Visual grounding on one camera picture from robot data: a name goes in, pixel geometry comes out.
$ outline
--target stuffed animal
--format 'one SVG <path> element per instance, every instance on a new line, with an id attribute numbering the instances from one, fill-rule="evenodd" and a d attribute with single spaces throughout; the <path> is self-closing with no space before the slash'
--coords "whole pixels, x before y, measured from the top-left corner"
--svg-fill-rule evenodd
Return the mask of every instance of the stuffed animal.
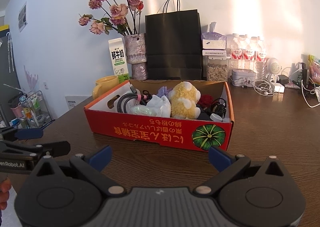
<path id="1" fill-rule="evenodd" d="M 196 107 L 201 97 L 200 91 L 190 82 L 179 83 L 168 94 L 171 103 L 171 117 L 176 119 L 197 119 L 200 109 Z"/>

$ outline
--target sunflower seeds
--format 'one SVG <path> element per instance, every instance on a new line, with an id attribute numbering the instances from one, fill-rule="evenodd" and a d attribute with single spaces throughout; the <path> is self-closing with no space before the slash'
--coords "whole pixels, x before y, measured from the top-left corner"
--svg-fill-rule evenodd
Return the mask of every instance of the sunflower seeds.
<path id="1" fill-rule="evenodd" d="M 210 81 L 228 81 L 228 65 L 226 64 L 208 64 L 207 80 Z"/>

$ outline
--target white floor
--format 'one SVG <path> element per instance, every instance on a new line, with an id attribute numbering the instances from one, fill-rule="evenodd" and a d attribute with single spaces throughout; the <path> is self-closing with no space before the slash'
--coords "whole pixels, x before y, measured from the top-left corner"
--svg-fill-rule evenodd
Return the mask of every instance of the white floor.
<path id="1" fill-rule="evenodd" d="M 8 207 L 2 211 L 2 224 L 1 227 L 22 227 L 16 212 L 14 211 L 14 200 L 17 193 L 13 188 L 10 190 L 10 197 L 8 201 Z"/>

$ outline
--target red and white label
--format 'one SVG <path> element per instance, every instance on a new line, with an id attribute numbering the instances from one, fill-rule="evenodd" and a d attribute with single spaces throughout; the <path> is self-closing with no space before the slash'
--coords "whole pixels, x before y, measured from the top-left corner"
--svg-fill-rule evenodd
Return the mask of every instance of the red and white label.
<path id="1" fill-rule="evenodd" d="M 242 54 L 243 54 L 242 50 L 231 50 L 231 59 L 241 60 Z"/>
<path id="2" fill-rule="evenodd" d="M 267 53 L 265 51 L 256 51 L 256 61 L 266 62 L 267 61 Z"/>
<path id="3" fill-rule="evenodd" d="M 254 60 L 255 51 L 254 50 L 244 50 L 243 51 L 243 58 L 245 60 Z"/>

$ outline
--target hand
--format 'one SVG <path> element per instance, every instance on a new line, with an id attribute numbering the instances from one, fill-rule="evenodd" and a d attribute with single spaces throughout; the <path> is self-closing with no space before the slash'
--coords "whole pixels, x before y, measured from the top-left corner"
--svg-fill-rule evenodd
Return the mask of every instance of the hand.
<path id="1" fill-rule="evenodd" d="M 0 209 L 5 210 L 7 208 L 7 201 L 9 200 L 9 190 L 11 189 L 11 181 L 7 178 L 0 183 Z"/>

